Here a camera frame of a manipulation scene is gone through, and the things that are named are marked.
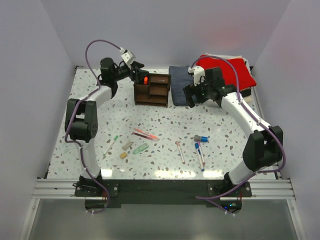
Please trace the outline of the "orange black highlighter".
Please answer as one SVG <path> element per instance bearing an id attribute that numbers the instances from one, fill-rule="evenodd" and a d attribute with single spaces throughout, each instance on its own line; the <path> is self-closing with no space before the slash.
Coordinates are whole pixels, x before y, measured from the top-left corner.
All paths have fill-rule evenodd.
<path id="1" fill-rule="evenodd" d="M 143 84 L 144 85 L 148 85 L 148 77 L 146 76 L 146 77 L 144 77 L 144 79 L 143 79 Z"/>

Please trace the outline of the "brown wooden desk organizer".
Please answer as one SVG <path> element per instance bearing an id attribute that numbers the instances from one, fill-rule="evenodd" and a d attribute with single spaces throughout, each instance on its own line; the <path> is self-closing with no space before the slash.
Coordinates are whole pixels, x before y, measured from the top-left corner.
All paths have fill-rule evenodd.
<path id="1" fill-rule="evenodd" d="M 167 108 L 171 89 L 171 75 L 150 73 L 147 77 L 148 85 L 144 85 L 144 80 L 133 85 L 135 105 Z"/>

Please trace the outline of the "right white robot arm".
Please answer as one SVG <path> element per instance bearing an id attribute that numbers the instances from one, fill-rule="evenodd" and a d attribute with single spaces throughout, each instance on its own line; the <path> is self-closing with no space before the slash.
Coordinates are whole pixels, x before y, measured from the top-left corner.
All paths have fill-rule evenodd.
<path id="1" fill-rule="evenodd" d="M 219 189 L 219 198 L 233 197 L 254 175 L 285 160 L 283 130 L 279 126 L 269 125 L 256 114 L 242 97 L 237 85 L 225 83 L 219 67 L 204 69 L 194 66 L 189 67 L 187 72 L 193 77 L 193 83 L 183 89 L 189 107 L 212 100 L 231 114 L 247 138 L 242 161 L 224 175 Z"/>

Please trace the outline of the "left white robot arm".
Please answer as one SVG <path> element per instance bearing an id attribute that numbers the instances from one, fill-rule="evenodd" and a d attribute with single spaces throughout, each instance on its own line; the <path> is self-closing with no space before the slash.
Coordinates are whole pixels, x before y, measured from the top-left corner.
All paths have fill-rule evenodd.
<path id="1" fill-rule="evenodd" d="M 118 81 L 130 78 L 134 83 L 144 80 L 149 72 L 144 64 L 133 61 L 127 66 L 124 61 L 116 64 L 112 58 L 100 61 L 97 88 L 83 98 L 71 98 L 67 102 L 65 115 L 65 142 L 78 146 L 82 173 L 75 184 L 77 191 L 86 195 L 108 198 L 103 184 L 101 168 L 95 151 L 95 137 L 98 133 L 98 108 L 111 100 L 117 93 Z"/>

